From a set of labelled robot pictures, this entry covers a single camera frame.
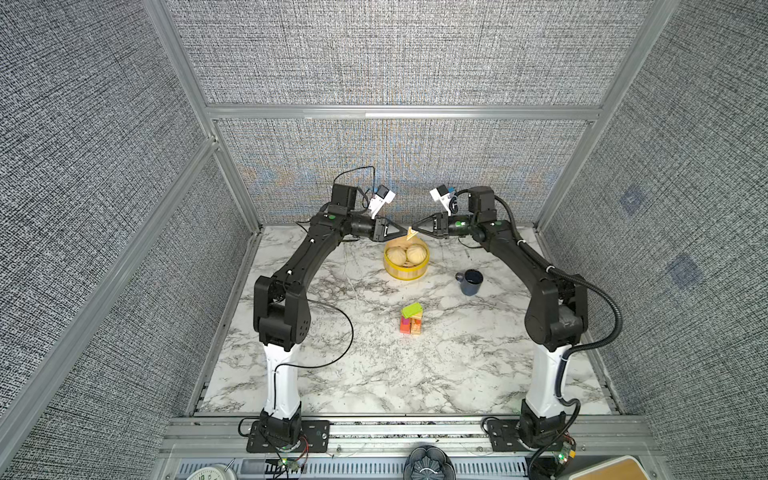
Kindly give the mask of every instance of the enclosure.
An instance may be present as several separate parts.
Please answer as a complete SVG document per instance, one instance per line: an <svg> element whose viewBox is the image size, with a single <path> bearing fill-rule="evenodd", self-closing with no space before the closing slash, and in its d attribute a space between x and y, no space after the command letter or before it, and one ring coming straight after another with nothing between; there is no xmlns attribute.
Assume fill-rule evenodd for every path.
<svg viewBox="0 0 768 480"><path fill-rule="evenodd" d="M254 284L366 165L374 185L344 182L386 185L406 227L441 210L438 185L492 188L527 245L621 305L619 337L568 367L579 465L765 475L765 2L11 0L0 48L3 479L231 458L263 478L236 432L269 394ZM371 476L317 469L419 442L459 478L525 474L531 453L491 453L480 420L521 414L529 289L482 248L420 238L418 280L363 238L307 290L356 328L299 373L303 416L332 425L307 478ZM469 268L477 296L454 280ZM412 302L421 336L397 330ZM588 313L582 342L613 325L597 295ZM349 341L312 316L305 365Z"/></svg>

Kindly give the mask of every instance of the textured wall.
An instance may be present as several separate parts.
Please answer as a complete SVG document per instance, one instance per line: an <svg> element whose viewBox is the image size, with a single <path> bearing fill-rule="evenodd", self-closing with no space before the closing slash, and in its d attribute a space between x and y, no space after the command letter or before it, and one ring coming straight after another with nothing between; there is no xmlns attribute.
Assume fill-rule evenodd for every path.
<svg viewBox="0 0 768 480"><path fill-rule="evenodd" d="M429 190L489 185L533 222L571 157L583 121L220 120L262 220L306 220L330 200L333 178L376 166L397 193L382 214L412 223L439 211ZM370 172L340 181L370 187Z"/></svg>
<svg viewBox="0 0 768 480"><path fill-rule="evenodd" d="M213 103L599 104L652 2L167 3Z"/></svg>
<svg viewBox="0 0 768 480"><path fill-rule="evenodd" d="M209 161L2 478L147 477L249 235Z"/></svg>
<svg viewBox="0 0 768 480"><path fill-rule="evenodd" d="M1 415L203 135L140 1L0 11Z"/></svg>
<svg viewBox="0 0 768 480"><path fill-rule="evenodd" d="M678 480L768 467L766 58L765 2L684 1L545 231L624 307L606 366Z"/></svg>

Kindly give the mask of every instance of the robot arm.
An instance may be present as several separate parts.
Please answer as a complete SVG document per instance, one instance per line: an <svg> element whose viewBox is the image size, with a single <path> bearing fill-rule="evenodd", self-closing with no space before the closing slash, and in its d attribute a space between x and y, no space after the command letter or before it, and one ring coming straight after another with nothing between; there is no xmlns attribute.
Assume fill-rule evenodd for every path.
<svg viewBox="0 0 768 480"><path fill-rule="evenodd" d="M509 266L531 293L525 329L537 348L518 432L523 443L537 449L549 445L566 423L563 405L555 393L555 379L563 353L578 344L587 329L587 290L548 273L549 262L526 244L514 223L498 220L496 197L490 187L473 187L467 192L471 215L449 216L443 211L412 228L434 238L472 235Z"/></svg>
<svg viewBox="0 0 768 480"><path fill-rule="evenodd" d="M384 193L384 197L379 195L376 212L395 195L384 186L379 186L377 192ZM278 448L290 450L299 442L301 433L297 370L287 364L295 363L300 344L310 331L306 290L317 270L348 234L386 242L407 233L386 218L374 218L374 211L370 215L354 212L356 196L356 188L334 184L327 210L321 209L312 217L306 238L296 252L274 275L260 276L253 287L253 328L264 345L269 392L259 430Z"/></svg>

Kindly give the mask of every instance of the orange block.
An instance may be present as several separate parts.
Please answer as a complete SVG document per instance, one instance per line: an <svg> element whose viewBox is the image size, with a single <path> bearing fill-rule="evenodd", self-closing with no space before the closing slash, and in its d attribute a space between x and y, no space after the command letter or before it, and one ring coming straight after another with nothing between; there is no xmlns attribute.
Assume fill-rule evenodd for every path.
<svg viewBox="0 0 768 480"><path fill-rule="evenodd" d="M411 317L411 335L422 334L422 321Z"/></svg>

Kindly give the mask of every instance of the marble surface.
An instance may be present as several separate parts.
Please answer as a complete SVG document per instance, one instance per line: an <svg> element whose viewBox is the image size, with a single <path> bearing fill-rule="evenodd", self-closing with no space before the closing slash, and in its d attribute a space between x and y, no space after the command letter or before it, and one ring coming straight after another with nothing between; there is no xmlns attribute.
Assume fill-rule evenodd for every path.
<svg viewBox="0 0 768 480"><path fill-rule="evenodd" d="M531 229L521 229L538 248ZM203 412L259 412L266 399L266 360L253 331L253 283L271 276L304 238L299 227L267 227L243 295L200 405ZM483 249L456 238L423 239L429 270L412 282L390 277L383 245L342 243L320 267L308 298L332 303L354 322L351 350L324 369L299 370L304 415L316 413L517 413L531 381L534 343L523 327L528 291ZM465 238L467 244L474 242ZM456 272L476 268L485 281L477 296L461 294ZM421 336L401 334L399 311L424 306ZM349 342L338 312L310 303L312 325L300 362L319 365ZM571 358L566 398L578 397L582 414L608 414L586 355Z"/></svg>

